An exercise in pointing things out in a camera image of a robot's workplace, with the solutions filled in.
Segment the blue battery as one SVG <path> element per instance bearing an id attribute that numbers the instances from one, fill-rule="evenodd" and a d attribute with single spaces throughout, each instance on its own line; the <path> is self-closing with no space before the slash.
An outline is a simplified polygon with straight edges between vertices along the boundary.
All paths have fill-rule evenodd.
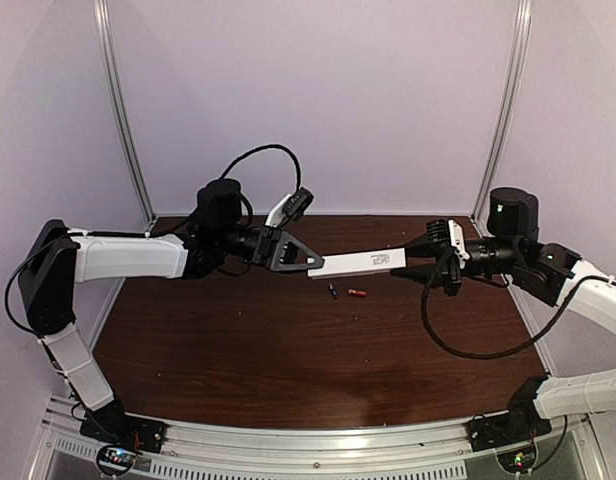
<path id="1" fill-rule="evenodd" d="M 338 297 L 339 297 L 338 292 L 337 292 L 335 286 L 332 283 L 328 284 L 328 290 L 329 290 L 329 293 L 331 294 L 331 296 L 333 297 L 333 299 L 335 299 L 335 300 L 338 299 Z"/>

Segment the white remote control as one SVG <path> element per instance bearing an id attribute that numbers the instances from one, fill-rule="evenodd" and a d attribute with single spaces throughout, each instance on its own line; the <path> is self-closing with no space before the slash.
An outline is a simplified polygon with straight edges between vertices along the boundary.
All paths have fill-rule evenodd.
<path id="1" fill-rule="evenodd" d="M 405 268 L 407 264 L 404 248 L 328 255 L 323 257 L 323 261 L 320 268 L 307 271 L 309 278 L 330 279 L 383 274 Z"/>

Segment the red battery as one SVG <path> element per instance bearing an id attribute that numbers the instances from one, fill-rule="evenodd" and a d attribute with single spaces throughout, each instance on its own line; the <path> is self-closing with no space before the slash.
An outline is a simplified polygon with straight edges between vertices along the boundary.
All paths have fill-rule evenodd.
<path id="1" fill-rule="evenodd" d="M 368 295 L 366 291 L 358 289 L 348 289 L 347 294 L 358 298 L 366 298 Z"/>

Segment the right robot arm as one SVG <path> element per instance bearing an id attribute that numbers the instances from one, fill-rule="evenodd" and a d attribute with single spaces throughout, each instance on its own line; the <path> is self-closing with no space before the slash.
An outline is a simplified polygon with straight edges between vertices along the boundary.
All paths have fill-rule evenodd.
<path id="1" fill-rule="evenodd" d="M 558 243 L 541 243 L 539 200 L 519 188 L 498 187 L 489 194 L 488 234 L 463 240 L 452 221 L 427 224 L 425 234 L 404 247 L 408 258 L 425 258 L 427 264 L 392 270 L 394 277 L 423 285 L 420 315 L 433 342 L 447 353 L 464 359 L 489 361 L 516 355 L 546 336 L 567 311 L 602 326 L 616 336 L 616 279 L 596 268 L 580 254 Z M 447 344 L 433 329 L 428 312 L 431 290 L 448 296 L 459 292 L 465 278 L 490 284 L 495 275 L 507 276 L 514 286 L 549 307 L 553 317 L 530 339 L 490 353 L 461 351 Z M 501 419 L 507 440 L 523 440 L 539 424 L 574 414 L 616 411 L 616 368 L 559 378 L 547 376 L 526 381 L 511 412 Z"/>

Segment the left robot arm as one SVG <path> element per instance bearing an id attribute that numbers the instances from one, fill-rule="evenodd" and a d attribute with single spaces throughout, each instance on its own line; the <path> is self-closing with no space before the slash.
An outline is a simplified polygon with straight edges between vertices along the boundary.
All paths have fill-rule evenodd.
<path id="1" fill-rule="evenodd" d="M 240 183 L 226 178 L 198 191 L 184 232 L 96 233 L 70 229 L 61 220 L 44 225 L 18 275 L 28 326 L 85 408 L 96 411 L 92 425 L 109 443 L 125 442 L 132 424 L 110 406 L 113 388 L 76 325 L 75 286 L 126 278 L 201 279 L 229 256 L 285 274 L 319 268 L 322 257 L 285 228 L 313 200 L 300 187 L 254 226 L 242 219 L 252 208 Z"/>

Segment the left aluminium frame post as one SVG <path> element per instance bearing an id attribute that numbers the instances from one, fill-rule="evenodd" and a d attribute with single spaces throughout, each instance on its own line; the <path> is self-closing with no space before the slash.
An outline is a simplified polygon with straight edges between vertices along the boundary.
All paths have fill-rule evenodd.
<path id="1" fill-rule="evenodd" d="M 123 158 L 128 169 L 129 179 L 140 208 L 143 231 L 146 232 L 155 224 L 157 216 L 139 162 L 127 112 L 114 43 L 110 2 L 94 0 L 92 1 L 92 7 L 114 124 L 117 129 Z"/>

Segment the aluminium frame post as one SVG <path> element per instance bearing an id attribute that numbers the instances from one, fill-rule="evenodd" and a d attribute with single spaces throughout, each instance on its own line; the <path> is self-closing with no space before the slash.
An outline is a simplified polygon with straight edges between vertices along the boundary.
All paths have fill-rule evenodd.
<path id="1" fill-rule="evenodd" d="M 123 158 L 128 169 L 129 179 L 140 208 L 143 231 L 146 232 L 155 224 L 157 216 L 139 162 L 127 112 L 114 43 L 110 2 L 94 0 L 92 1 L 92 7 L 114 124 L 117 129 Z"/>
<path id="2" fill-rule="evenodd" d="M 532 31 L 532 3 L 530 0 L 516 1 L 516 11 L 511 35 L 511 47 L 506 70 L 502 98 L 500 102 L 495 129 L 486 167 L 477 193 L 472 213 L 471 222 L 481 235 L 489 235 L 487 230 L 488 198 L 489 192 L 494 187 L 496 175 L 502 165 L 503 154 L 506 147 L 507 137 L 512 125 L 515 103 L 521 89 L 524 67 L 527 59 L 529 42 Z M 513 285 L 507 287 L 508 296 L 512 299 L 517 313 L 531 336 L 539 332 L 523 292 Z M 533 351 L 542 366 L 542 373 L 550 373 L 550 367 L 554 362 L 550 353 L 547 352 L 545 341 L 539 340 L 526 351 Z"/>

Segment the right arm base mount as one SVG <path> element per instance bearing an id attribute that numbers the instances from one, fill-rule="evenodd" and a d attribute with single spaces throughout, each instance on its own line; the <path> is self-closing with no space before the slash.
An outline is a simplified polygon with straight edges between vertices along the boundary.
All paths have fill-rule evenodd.
<path id="1" fill-rule="evenodd" d="M 551 423 L 523 413 L 505 412 L 493 416 L 476 415 L 466 430 L 473 452 L 499 449 L 518 443 L 531 443 L 538 436 L 552 432 Z"/>

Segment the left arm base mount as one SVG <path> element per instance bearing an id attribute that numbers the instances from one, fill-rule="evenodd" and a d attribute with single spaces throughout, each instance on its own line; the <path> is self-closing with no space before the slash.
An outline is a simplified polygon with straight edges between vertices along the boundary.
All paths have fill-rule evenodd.
<path id="1" fill-rule="evenodd" d="M 113 417 L 87 416 L 79 433 L 129 450 L 160 453 L 166 429 L 164 422 L 123 414 Z"/>

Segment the right aluminium frame post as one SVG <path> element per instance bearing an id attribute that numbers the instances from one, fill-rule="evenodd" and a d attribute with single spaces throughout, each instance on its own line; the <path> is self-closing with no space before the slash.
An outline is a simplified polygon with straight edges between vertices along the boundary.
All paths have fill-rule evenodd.
<path id="1" fill-rule="evenodd" d="M 471 222 L 481 235 L 489 235 L 487 230 L 488 198 L 489 192 L 494 187 L 496 175 L 502 165 L 503 154 L 506 147 L 507 137 L 512 125 L 515 103 L 521 89 L 524 67 L 527 59 L 529 42 L 532 31 L 532 3 L 530 0 L 516 1 L 516 11 L 511 35 L 511 47 L 506 70 L 502 98 L 500 102 L 495 129 L 486 167 L 477 193 L 472 213 Z M 517 313 L 531 336 L 539 332 L 523 292 L 513 285 L 507 287 L 508 296 L 512 299 Z M 545 341 L 539 340 L 526 351 L 533 351 L 542 366 L 542 373 L 550 373 L 550 367 L 554 362 L 550 353 L 547 352 Z"/>

